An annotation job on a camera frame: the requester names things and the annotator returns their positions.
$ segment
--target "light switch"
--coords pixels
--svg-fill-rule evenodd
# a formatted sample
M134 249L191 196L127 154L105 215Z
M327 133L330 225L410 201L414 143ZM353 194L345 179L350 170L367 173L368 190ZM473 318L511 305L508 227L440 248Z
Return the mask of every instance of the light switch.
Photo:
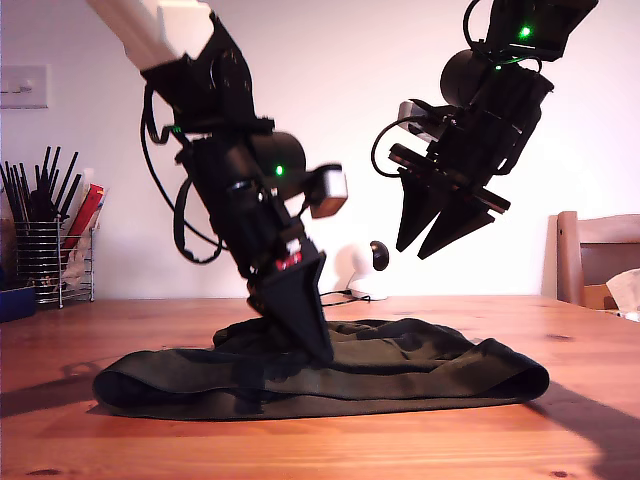
M2 108L48 108L49 66L2 66Z

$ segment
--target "dark green cloth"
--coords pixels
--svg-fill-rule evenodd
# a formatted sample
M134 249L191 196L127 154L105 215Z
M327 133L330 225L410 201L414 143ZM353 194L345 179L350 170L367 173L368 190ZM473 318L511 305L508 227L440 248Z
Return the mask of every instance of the dark green cloth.
M328 326L329 365L259 318L217 332L210 350L127 355L98 374L94 394L116 415L249 420L506 405L549 386L542 366L494 339L474 345L409 318Z

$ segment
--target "metal wire basket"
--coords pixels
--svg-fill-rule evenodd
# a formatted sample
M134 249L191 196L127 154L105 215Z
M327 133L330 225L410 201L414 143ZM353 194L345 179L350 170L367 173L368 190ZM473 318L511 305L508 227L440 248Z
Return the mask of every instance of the metal wire basket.
M17 276L35 287L37 303L62 308L69 300L93 302L93 229L69 236L58 221L16 222L15 227Z

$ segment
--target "white robot arm segment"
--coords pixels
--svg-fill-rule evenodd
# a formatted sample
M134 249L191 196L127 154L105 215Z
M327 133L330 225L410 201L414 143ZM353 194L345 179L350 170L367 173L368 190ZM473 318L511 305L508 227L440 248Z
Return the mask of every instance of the white robot arm segment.
M197 0L87 0L140 70L197 58L213 35L211 8Z

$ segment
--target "wooden chair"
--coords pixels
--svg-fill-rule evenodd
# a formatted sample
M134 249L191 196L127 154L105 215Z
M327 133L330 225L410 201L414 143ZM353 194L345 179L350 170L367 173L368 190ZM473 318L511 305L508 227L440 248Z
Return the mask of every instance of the wooden chair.
M640 215L578 220L558 215L558 300L617 309L606 286L616 275L640 268Z

